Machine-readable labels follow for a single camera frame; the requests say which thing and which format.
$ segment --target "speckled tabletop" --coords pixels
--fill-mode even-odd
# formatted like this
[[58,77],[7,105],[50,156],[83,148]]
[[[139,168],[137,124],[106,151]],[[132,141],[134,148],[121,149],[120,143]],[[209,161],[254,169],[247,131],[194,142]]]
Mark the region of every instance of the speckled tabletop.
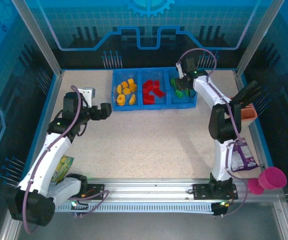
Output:
[[[96,89],[94,105],[111,103],[112,70],[65,71],[53,117],[63,107],[70,86]],[[237,87],[231,70],[217,70],[212,81],[226,95]],[[198,96],[196,108],[116,111],[107,120],[90,121],[66,155],[74,157],[69,172],[90,178],[209,178],[214,163],[214,140],[208,132],[210,108]],[[246,138],[257,160],[250,132]],[[240,171],[243,178],[258,177],[259,168]]]

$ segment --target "red block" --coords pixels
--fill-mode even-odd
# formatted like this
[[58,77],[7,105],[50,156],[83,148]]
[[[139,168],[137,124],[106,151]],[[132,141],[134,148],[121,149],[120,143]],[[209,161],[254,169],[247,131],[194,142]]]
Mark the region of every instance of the red block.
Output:
[[150,94],[143,94],[143,103],[145,105],[155,104],[155,96]]
[[151,91],[153,91],[154,86],[153,85],[149,85],[147,87],[143,87],[143,93],[144,94],[149,94]]
[[146,83],[143,84],[143,89],[147,88],[148,86],[153,86],[154,82],[150,79]]
[[154,88],[159,89],[159,80],[154,81]]
[[158,96],[159,98],[162,98],[164,96],[164,93],[159,88],[154,88],[153,93]]

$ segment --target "yellow block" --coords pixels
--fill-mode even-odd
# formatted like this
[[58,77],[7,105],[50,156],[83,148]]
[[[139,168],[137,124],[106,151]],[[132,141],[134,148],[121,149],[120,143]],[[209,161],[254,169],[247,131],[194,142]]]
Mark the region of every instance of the yellow block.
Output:
[[129,105],[134,105],[136,102],[136,96],[133,94],[132,97],[129,100]]
[[128,81],[129,86],[134,83],[134,80],[132,78],[128,79],[127,81]]
[[125,101],[126,101],[125,95],[123,95],[123,94],[118,95],[118,97],[117,97],[117,104],[118,104],[119,106],[123,106],[123,105],[125,104]]
[[120,84],[117,86],[117,93],[122,94],[122,86]]
[[130,94],[130,90],[129,90],[128,87],[126,87],[126,88],[123,89],[123,94],[124,94],[124,95]]
[[128,87],[128,84],[127,84],[127,82],[126,82],[126,81],[122,82],[122,87],[123,87],[123,88],[126,88],[126,87]]
[[132,84],[129,85],[129,89],[130,89],[131,92],[134,93],[137,90],[137,85],[132,83]]

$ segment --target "purple snack package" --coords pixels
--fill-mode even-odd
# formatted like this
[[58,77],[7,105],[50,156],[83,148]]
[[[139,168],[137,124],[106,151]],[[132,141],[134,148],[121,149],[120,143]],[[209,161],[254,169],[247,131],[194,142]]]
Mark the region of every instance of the purple snack package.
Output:
[[254,160],[253,154],[243,138],[242,142],[233,147],[231,170],[232,172],[249,171],[257,167],[258,165]]

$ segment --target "blue tray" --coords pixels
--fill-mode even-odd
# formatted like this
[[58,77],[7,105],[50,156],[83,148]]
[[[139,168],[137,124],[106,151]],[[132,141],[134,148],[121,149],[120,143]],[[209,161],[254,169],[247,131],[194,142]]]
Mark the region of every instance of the blue tray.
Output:
[[[197,104],[197,94],[195,97],[184,96],[178,98],[175,95],[175,89],[170,85],[170,79],[177,78],[178,72],[176,67],[150,67],[150,68],[129,68],[129,69],[115,69],[112,80],[112,105],[114,111],[134,111],[134,110],[158,110],[158,109],[186,109],[194,108]],[[127,79],[134,79],[137,84],[136,103],[129,105],[129,99],[132,94],[126,95],[126,102],[124,106],[118,106],[117,86],[127,81]],[[159,81],[160,90],[164,92],[164,97],[155,96],[155,104],[143,104],[142,85],[148,80]]]

